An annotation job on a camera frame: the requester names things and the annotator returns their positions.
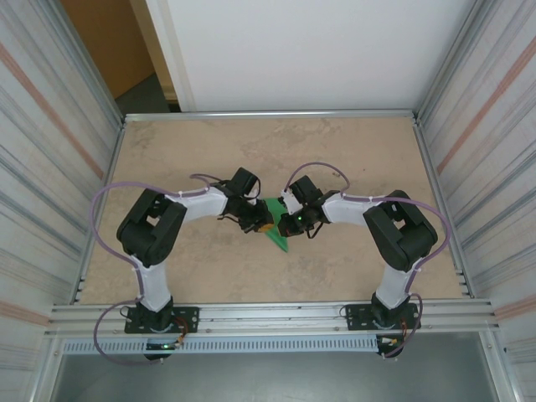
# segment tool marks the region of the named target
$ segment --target wire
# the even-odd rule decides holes
[[[318,235],[318,231],[320,230],[320,228],[321,228],[323,225],[324,225],[324,223],[321,222],[321,223],[318,225],[317,229],[315,230],[315,233],[313,233],[312,235],[309,233],[309,232],[310,232],[309,230],[306,230],[306,232],[307,232],[307,238],[308,238],[308,239],[314,239],[315,237],[317,237],[317,235]]]
[[[221,178],[217,178],[211,174],[206,174],[206,173],[192,173],[190,174],[190,178],[198,178],[199,180],[203,180],[202,178],[212,178],[213,180],[216,180],[217,182],[223,182]]]
[[[408,337],[397,348],[391,350],[389,353],[386,353],[384,355],[385,358],[390,358],[391,356],[396,354],[399,350],[402,350],[402,348],[405,345],[408,344],[408,342],[411,340],[411,338],[417,332],[417,328],[419,327],[419,324],[420,324],[420,319],[422,318],[422,310],[423,310],[424,306],[423,306],[423,302],[422,302],[422,297],[420,297],[420,295],[418,293],[412,293],[412,294],[410,294],[410,296],[415,296],[415,297],[417,297],[419,299],[419,316],[415,320],[415,325],[413,326],[413,329],[411,330],[410,335],[408,335]]]
[[[223,215],[223,216],[216,218],[216,220],[224,220],[224,219],[232,220],[236,224],[240,224],[238,220],[236,220],[235,218],[231,218],[230,216],[227,216],[227,215]]]
[[[250,201],[251,199],[258,199],[260,196],[260,179],[257,178],[257,183],[259,184],[259,189],[257,190],[257,194],[254,197],[244,197],[244,199],[247,199]]]
[[[404,318],[400,320],[400,326],[402,327],[402,338],[405,339],[405,336],[408,334],[408,324]]]
[[[421,201],[415,201],[414,199],[409,198],[400,198],[400,197],[353,197],[353,196],[347,196],[346,194],[343,194],[343,199],[346,199],[347,201],[354,201],[356,203],[405,203],[405,204],[411,204],[415,205],[417,207],[421,207],[423,209],[426,209],[430,212],[432,212],[434,215],[436,215],[441,222],[443,223],[443,227],[445,228],[445,239],[443,240],[443,243],[433,252],[428,254],[425,258],[418,261],[415,266],[413,267],[411,276],[408,280],[408,283],[405,288],[405,292],[409,293],[411,285],[413,284],[413,281],[415,280],[415,277],[417,276],[417,272],[419,272],[420,268],[428,261],[430,261],[432,258],[439,255],[449,244],[451,241],[452,236],[452,227],[449,224],[448,220],[446,220],[445,215],[443,215],[441,212],[439,212],[434,207],[431,207],[428,204],[422,203]]]
[[[175,322],[177,323],[178,328],[180,329],[181,324],[183,326],[183,329],[181,331],[180,336],[177,338],[177,341],[175,343],[178,343],[180,345],[183,344],[184,338],[186,337],[186,334],[188,333],[188,323],[186,320],[182,317],[175,317]]]
[[[126,305],[126,304],[136,304],[139,300],[141,299],[134,299],[134,300],[126,300],[126,301],[120,301],[119,303],[116,303],[116,304],[112,304],[111,306],[109,306],[108,308],[106,308],[102,314],[99,316],[99,318],[97,318],[97,322],[95,323],[95,327],[93,328],[93,344],[95,345],[95,349],[97,349],[97,352],[99,352],[99,354],[105,358],[106,360],[112,362],[112,363],[115,363],[115,364],[120,364],[121,366],[147,366],[147,365],[151,365],[151,364],[155,364],[155,363],[158,363],[159,360],[152,360],[152,361],[145,361],[145,362],[131,362],[129,360],[122,360],[120,358],[113,358],[112,356],[110,356],[109,354],[107,354],[104,350],[102,350],[101,346],[99,345],[99,340],[97,338],[97,334],[99,332],[99,326],[102,322],[102,320],[104,319],[105,315],[108,314],[109,312],[111,312],[114,308],[116,307],[119,307],[121,305]]]
[[[118,182],[118,183],[108,184],[107,186],[101,188],[99,191],[97,191],[97,193],[91,199],[90,217],[89,218],[90,218],[91,232],[93,233],[93,236],[95,237],[95,241],[100,245],[100,247],[102,247],[108,253],[110,253],[110,254],[114,255],[115,257],[119,258],[120,260],[123,260],[126,263],[132,265],[132,267],[134,268],[134,271],[136,272],[137,284],[138,284],[139,290],[140,290],[139,296],[136,297],[135,299],[127,300],[127,301],[121,301],[119,303],[113,304],[110,307],[106,308],[102,312],[102,314],[99,316],[99,318],[97,318],[97,321],[95,323],[95,327],[93,328],[93,344],[95,344],[95,349],[97,349],[97,352],[99,352],[99,354],[103,358],[106,358],[107,360],[109,360],[109,361],[111,361],[113,363],[120,364],[120,365],[123,365],[123,366],[139,366],[139,365],[148,365],[148,364],[158,363],[158,360],[153,360],[153,361],[149,361],[149,362],[131,362],[131,361],[128,361],[128,360],[121,360],[119,358],[113,358],[112,356],[106,354],[106,352],[104,352],[104,350],[102,350],[101,346],[99,346],[99,342],[98,342],[98,339],[97,339],[97,333],[99,331],[99,325],[101,324],[101,322],[104,319],[104,317],[106,316],[106,314],[108,314],[114,308],[119,307],[121,305],[124,306],[126,304],[136,304],[139,301],[143,300],[143,297],[145,296],[145,289],[143,287],[142,274],[140,272],[140,269],[136,265],[136,262],[134,262],[133,260],[128,258],[126,255],[123,255],[123,254],[118,253],[117,251],[113,250],[109,245],[107,245],[105,243],[105,241],[99,235],[99,231],[97,230],[97,228],[95,226],[95,209],[96,209],[97,202],[99,201],[99,199],[105,193],[107,193],[111,189],[113,189],[113,188],[121,188],[121,187],[139,187],[139,188],[144,188],[144,189],[149,189],[149,190],[152,190],[152,191],[156,191],[157,193],[162,193],[162,194],[169,195],[169,196],[172,196],[172,197],[177,197],[178,195],[180,195],[181,197],[185,197],[185,198],[203,195],[203,194],[207,193],[210,190],[210,183],[206,178],[203,178],[199,174],[198,175],[192,175],[192,176],[190,176],[190,178],[196,178],[198,180],[203,181],[206,184],[206,187],[203,188],[203,189],[200,189],[200,190],[193,190],[193,191],[188,191],[188,192],[184,192],[184,193],[174,193],[174,192],[171,192],[171,191],[164,190],[163,188],[155,187],[155,186],[152,186],[150,184],[145,184],[145,183],[140,183],[140,182]]]
[[[420,268],[426,262],[430,261],[432,258],[434,258],[437,255],[439,255],[448,246],[449,242],[451,241],[452,227],[449,224],[448,220],[446,219],[445,215],[443,215],[437,209],[435,209],[434,207],[431,207],[428,204],[422,203],[421,201],[415,201],[414,199],[409,199],[409,198],[400,198],[400,197],[354,197],[354,196],[348,196],[348,195],[346,195],[344,193],[346,190],[348,190],[350,188],[350,180],[348,180],[348,176],[346,176],[346,174],[344,174],[343,171],[341,171],[338,167],[335,167],[332,164],[326,163],[326,162],[308,162],[308,163],[302,164],[300,167],[298,167],[298,169],[296,169],[292,173],[292,175],[290,176],[290,178],[286,182],[285,191],[291,185],[292,179],[296,176],[296,174],[300,170],[302,170],[303,168],[305,168],[307,166],[311,166],[311,165],[326,166],[328,168],[331,168],[332,170],[334,170],[338,174],[340,174],[341,177],[346,182],[346,185],[343,188],[341,188],[341,190],[340,190],[341,197],[343,199],[346,199],[347,201],[354,201],[356,203],[374,203],[374,202],[388,203],[388,202],[393,202],[393,203],[411,204],[411,205],[415,205],[417,207],[421,207],[423,209],[426,209],[426,210],[432,212],[434,215],[436,215],[441,220],[441,223],[443,224],[443,226],[445,228],[445,239],[443,240],[443,243],[441,243],[441,245],[433,253],[427,255],[425,258],[423,258],[422,260],[418,261],[417,264],[415,264],[415,266],[413,267],[413,272],[411,273],[410,279],[408,280],[408,283],[407,283],[406,288],[405,288],[405,292],[409,293],[411,285],[413,284],[413,281],[415,280],[417,272],[419,272]]]
[[[327,168],[331,168],[332,170],[334,170],[335,172],[340,174],[341,178],[343,178],[344,181],[346,182],[346,186],[344,186],[341,189],[341,193],[350,188],[350,180],[348,180],[348,177],[346,176],[346,174],[344,174],[343,171],[340,170],[338,167],[334,167],[332,164],[326,163],[326,162],[308,162],[308,163],[303,163],[301,166],[298,167],[298,169],[296,169],[294,172],[292,172],[291,176],[289,177],[288,181],[286,182],[284,191],[288,190],[288,188],[291,186],[292,179],[294,178],[294,176],[297,175],[298,172],[300,172],[303,168],[306,168],[307,166],[312,166],[312,165],[325,166]]]
[[[127,316],[125,313],[123,313],[123,308],[125,308],[125,307],[126,307],[126,306],[123,306],[123,307],[121,307],[121,308],[119,309],[119,314],[121,314],[121,317],[124,317],[124,318],[127,318],[127,319],[128,319],[128,316]]]
[[[413,199],[400,198],[400,197],[353,197],[353,196],[346,195],[344,192],[350,188],[350,181],[348,180],[348,177],[340,169],[338,169],[337,167],[334,167],[333,165],[331,165],[329,163],[325,163],[325,162],[309,162],[309,163],[304,163],[303,165],[301,165],[298,169],[296,169],[292,173],[291,177],[288,179],[288,182],[286,182],[285,191],[291,185],[291,181],[294,178],[294,176],[296,176],[296,174],[300,170],[302,170],[304,167],[310,166],[310,165],[326,166],[328,168],[333,169],[335,172],[339,173],[341,175],[341,177],[344,179],[344,181],[346,182],[346,186],[344,186],[340,190],[341,197],[343,199],[346,199],[347,201],[353,201],[353,202],[356,202],[356,203],[374,203],[374,202],[376,202],[376,203],[388,203],[388,202],[392,202],[392,203],[404,203],[404,204],[415,205],[417,207],[421,207],[423,209],[426,209],[426,210],[432,212],[434,215],[436,215],[441,220],[441,223],[443,224],[443,227],[445,228],[445,239],[443,240],[443,243],[441,243],[441,245],[433,253],[431,253],[431,254],[427,255],[425,258],[419,260],[415,264],[413,269],[412,269],[411,276],[410,276],[410,278],[408,280],[408,283],[406,284],[406,287],[405,287],[405,292],[408,293],[410,296],[416,296],[419,299],[419,316],[417,317],[417,320],[415,321],[415,326],[411,330],[410,335],[408,335],[408,337],[395,350],[393,350],[393,351],[391,351],[391,352],[389,352],[389,353],[384,355],[386,358],[388,358],[390,356],[393,356],[401,348],[403,348],[404,345],[406,345],[410,341],[410,339],[415,335],[415,332],[417,331],[417,327],[420,324],[420,319],[422,318],[422,311],[423,311],[423,308],[424,308],[422,297],[420,297],[420,295],[417,294],[417,293],[410,293],[411,285],[413,284],[413,281],[415,280],[417,272],[420,271],[420,268],[426,262],[428,262],[432,258],[434,258],[437,255],[439,255],[448,246],[449,242],[451,241],[452,227],[451,227],[449,221],[446,219],[445,215],[443,215],[440,211],[438,211],[434,207],[431,207],[428,204],[422,203],[421,201],[415,201]]]
[[[338,315],[339,315],[340,317],[346,319],[346,318],[348,318],[348,317],[347,317],[347,316],[344,316],[343,314],[341,314],[341,311],[344,309],[344,307],[346,307],[346,306],[342,306],[342,307],[339,309],[339,311],[338,311]]]

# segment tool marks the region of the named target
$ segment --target metal extrusion rail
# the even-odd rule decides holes
[[[373,330],[350,332],[341,307],[355,301],[308,303],[200,304],[198,332],[190,337],[325,336],[381,334]],[[95,321],[107,306],[63,306],[52,311],[46,338],[91,338]],[[125,334],[125,318],[110,312],[99,328],[100,338],[146,338]],[[497,331],[498,324],[489,300],[424,300],[421,333]],[[151,338],[169,338],[154,334]]]

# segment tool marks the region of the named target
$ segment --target green object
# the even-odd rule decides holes
[[[268,207],[271,216],[274,217],[274,227],[265,232],[265,235],[268,236],[271,241],[276,243],[280,249],[288,253],[288,242],[286,241],[286,237],[282,237],[277,229],[277,224],[279,224],[281,216],[286,213],[286,208],[277,201],[277,198],[264,198],[264,200],[266,201],[266,206]]]

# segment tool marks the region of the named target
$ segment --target work surface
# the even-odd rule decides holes
[[[268,119],[129,122],[113,182],[139,181],[169,190],[203,184],[190,173],[230,178],[240,166],[262,181],[262,197],[277,197],[292,171],[304,162],[330,162],[348,175],[349,194],[382,195],[395,189],[434,205],[408,118]],[[303,174],[322,190],[344,182],[326,167]],[[116,250],[120,222],[139,188],[112,190],[100,222],[103,239]],[[426,214],[444,239],[440,221]],[[206,217],[185,224],[167,259],[175,302],[316,302],[367,300],[381,281],[384,261],[369,230],[324,225],[314,240],[289,239],[285,253],[264,234]],[[461,297],[448,250],[428,263],[412,290],[425,298]],[[137,294],[131,267],[96,245],[84,304],[112,303]]]

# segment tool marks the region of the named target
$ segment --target orange stripe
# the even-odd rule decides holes
[[[0,301],[0,316],[41,325],[43,327],[49,325],[48,317],[15,304],[6,303],[5,301]]]
[[[513,81],[518,77],[518,75],[523,71],[528,62],[533,58],[536,53],[536,37],[528,44],[527,48],[519,55],[515,63],[510,67],[510,70],[506,73],[504,78],[501,80],[498,87],[492,93],[490,98],[486,101],[484,106],[480,109],[476,116],[473,117],[469,126],[463,131],[460,138],[456,140],[454,146],[446,154],[445,159],[441,161],[437,167],[437,172],[441,174],[445,170],[447,163],[454,157],[456,152],[461,148],[463,143],[467,138],[475,131],[477,126],[480,124],[484,116],[490,111],[490,109],[495,105],[497,100],[501,97],[502,94],[508,89],[508,87],[513,83]]]
[[[61,132],[67,141],[73,146],[73,148],[80,154],[82,159],[90,166],[91,170],[98,176],[98,178],[104,177],[99,165],[93,160],[91,155],[82,147],[82,144],[76,139],[75,135],[70,131],[67,125],[61,120],[59,114],[39,92],[34,83],[24,73],[17,61],[11,56],[8,50],[0,44],[0,58],[2,62],[11,71],[11,74],[18,80],[18,82],[24,87],[24,89],[32,96],[33,100],[41,108],[44,114],[54,123],[59,132]]]
[[[536,311],[536,295],[526,297],[515,303],[498,308],[495,310],[495,316],[497,317],[497,320],[505,320],[532,311]]]

